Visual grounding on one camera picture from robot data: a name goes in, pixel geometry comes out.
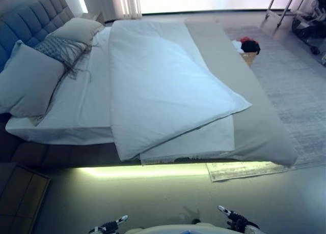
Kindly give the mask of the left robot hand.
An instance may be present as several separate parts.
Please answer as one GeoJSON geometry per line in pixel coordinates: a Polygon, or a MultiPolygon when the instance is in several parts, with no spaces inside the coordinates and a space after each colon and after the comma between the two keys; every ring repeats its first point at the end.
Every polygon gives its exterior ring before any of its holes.
{"type": "Polygon", "coordinates": [[[115,233],[119,226],[128,220],[128,215],[124,215],[119,219],[111,222],[107,222],[101,226],[103,233],[115,233]]]}

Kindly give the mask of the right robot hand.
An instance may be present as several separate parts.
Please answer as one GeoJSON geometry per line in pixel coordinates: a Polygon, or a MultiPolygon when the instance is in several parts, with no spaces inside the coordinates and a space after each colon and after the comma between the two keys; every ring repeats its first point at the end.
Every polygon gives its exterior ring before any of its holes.
{"type": "Polygon", "coordinates": [[[218,210],[225,214],[229,220],[231,220],[227,222],[231,227],[231,230],[245,233],[246,226],[249,224],[249,221],[244,216],[237,214],[234,211],[230,211],[223,206],[218,206],[218,210]]]}

